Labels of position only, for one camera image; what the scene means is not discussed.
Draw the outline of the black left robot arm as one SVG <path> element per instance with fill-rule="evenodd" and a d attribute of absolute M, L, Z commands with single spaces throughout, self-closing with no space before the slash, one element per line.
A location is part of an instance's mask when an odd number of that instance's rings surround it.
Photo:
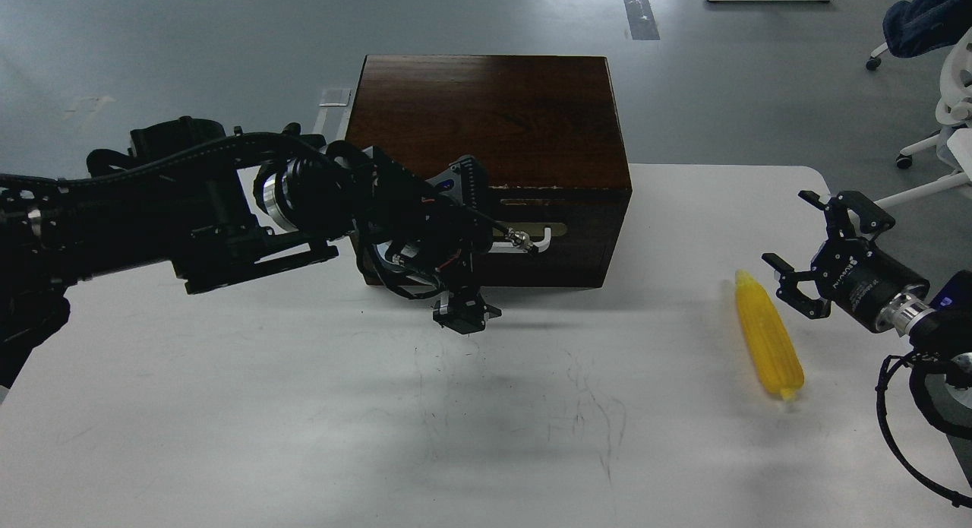
<path fill-rule="evenodd" d="M 358 241 L 380 283 L 428 285 L 433 318 L 459 334 L 484 330 L 473 269 L 486 252 L 545 251 L 551 240 L 491 217 L 488 175 L 463 157 L 423 179 L 378 147 L 303 134 L 232 134 L 184 116 L 131 132 L 128 152 L 94 150 L 86 179 L 1 179 L 2 388 L 67 323 L 66 290 L 93 277 L 169 261 L 191 295 L 336 258 Z"/>

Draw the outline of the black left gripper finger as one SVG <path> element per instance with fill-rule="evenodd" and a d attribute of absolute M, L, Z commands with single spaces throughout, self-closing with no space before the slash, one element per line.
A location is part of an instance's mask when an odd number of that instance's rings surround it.
<path fill-rule="evenodd" d="M 501 309 L 486 303 L 480 286 L 444 290 L 433 307 L 433 320 L 443 328 L 462 335 L 482 332 L 491 319 L 501 317 Z"/>
<path fill-rule="evenodd" d="M 506 221 L 488 219 L 493 231 L 500 233 L 501 240 L 494 240 L 489 254 L 514 254 L 524 252 L 526 255 L 537 255 L 541 252 L 539 244 L 532 241 L 532 237 Z"/>

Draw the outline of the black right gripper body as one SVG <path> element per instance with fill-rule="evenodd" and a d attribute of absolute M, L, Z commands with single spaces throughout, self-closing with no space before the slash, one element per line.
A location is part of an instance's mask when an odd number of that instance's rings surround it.
<path fill-rule="evenodd" d="M 902 293 L 925 299 L 930 282 L 868 239 L 837 238 L 811 261 L 817 292 L 871 332 L 892 327 L 883 312 Z"/>

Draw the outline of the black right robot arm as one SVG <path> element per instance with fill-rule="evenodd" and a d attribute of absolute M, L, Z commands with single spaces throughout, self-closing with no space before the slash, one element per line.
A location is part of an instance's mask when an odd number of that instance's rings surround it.
<path fill-rule="evenodd" d="M 857 190 L 822 201 L 813 190 L 799 197 L 824 214 L 826 240 L 809 270 L 797 271 L 774 252 L 762 259 L 777 272 L 775 295 L 809 319 L 825 319 L 837 304 L 873 334 L 895 330 L 908 337 L 920 373 L 944 375 L 954 388 L 970 387 L 970 312 L 926 303 L 930 282 L 878 247 L 896 220 Z"/>

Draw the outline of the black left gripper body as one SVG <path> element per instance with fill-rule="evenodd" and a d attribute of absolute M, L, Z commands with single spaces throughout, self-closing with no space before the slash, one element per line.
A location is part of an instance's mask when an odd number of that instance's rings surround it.
<path fill-rule="evenodd" d="M 352 147 L 351 199 L 360 268 L 371 264 L 386 289 L 408 300 L 482 299 L 473 258 L 493 245 L 495 201 L 476 158 L 428 181 L 379 147 Z"/>

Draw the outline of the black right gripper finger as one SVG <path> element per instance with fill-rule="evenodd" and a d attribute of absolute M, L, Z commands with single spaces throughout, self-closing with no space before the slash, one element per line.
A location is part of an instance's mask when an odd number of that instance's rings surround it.
<path fill-rule="evenodd" d="M 813 190 L 800 190 L 798 197 L 823 212 L 826 243 L 871 243 L 896 224 L 891 214 L 857 190 L 840 191 L 826 201 Z"/>
<path fill-rule="evenodd" d="M 812 267 L 805 271 L 795 271 L 784 259 L 774 252 L 764 252 L 762 259 L 778 274 L 778 288 L 775 295 L 808 319 L 826 319 L 831 314 L 831 301 L 823 297 L 806 296 L 799 289 L 799 283 L 822 281 L 823 272 Z"/>

